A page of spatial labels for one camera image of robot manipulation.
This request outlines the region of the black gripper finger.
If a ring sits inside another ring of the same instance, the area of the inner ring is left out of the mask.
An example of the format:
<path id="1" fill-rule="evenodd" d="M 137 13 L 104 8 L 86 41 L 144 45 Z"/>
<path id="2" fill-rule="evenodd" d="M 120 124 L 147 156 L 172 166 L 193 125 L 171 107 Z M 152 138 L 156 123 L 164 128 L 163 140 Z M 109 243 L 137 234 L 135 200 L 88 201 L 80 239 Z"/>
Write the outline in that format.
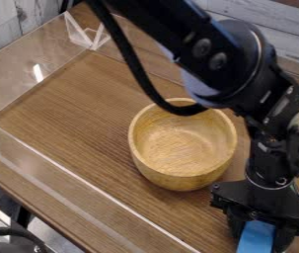
<path id="1" fill-rule="evenodd" d="M 235 239 L 239 239 L 243 233 L 243 229 L 247 222 L 247 216 L 235 211 L 227 211 L 227 224 L 231 231 L 231 235 Z"/>
<path id="2" fill-rule="evenodd" d="M 299 236 L 299 231 L 296 229 L 287 226 L 276 227 L 271 253 L 283 253 L 296 236 Z"/>

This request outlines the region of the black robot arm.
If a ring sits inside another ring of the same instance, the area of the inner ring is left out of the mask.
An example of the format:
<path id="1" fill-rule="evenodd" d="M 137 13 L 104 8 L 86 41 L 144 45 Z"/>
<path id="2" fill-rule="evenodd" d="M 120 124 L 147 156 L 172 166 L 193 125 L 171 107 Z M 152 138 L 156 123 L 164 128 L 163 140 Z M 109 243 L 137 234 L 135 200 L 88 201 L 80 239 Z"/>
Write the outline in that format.
<path id="1" fill-rule="evenodd" d="M 255 25 L 215 20 L 192 0 L 85 0 L 155 104 L 179 116 L 229 109 L 249 135 L 245 177 L 211 187 L 240 252 L 284 253 L 299 236 L 299 83 L 276 62 Z M 171 105 L 156 92 L 113 14 L 157 42 L 179 66 L 193 100 Z"/>

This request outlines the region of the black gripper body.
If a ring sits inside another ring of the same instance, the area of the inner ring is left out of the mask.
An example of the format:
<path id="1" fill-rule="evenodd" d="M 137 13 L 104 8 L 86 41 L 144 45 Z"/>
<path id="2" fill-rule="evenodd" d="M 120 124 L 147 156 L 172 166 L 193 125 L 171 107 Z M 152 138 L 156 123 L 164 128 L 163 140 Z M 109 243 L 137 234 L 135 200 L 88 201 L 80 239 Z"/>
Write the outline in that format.
<path id="1" fill-rule="evenodd" d="M 287 226 L 299 231 L 299 191 L 293 183 L 277 190 L 265 190 L 248 180 L 221 182 L 211 186 L 211 206 L 247 216 L 275 227 Z"/>

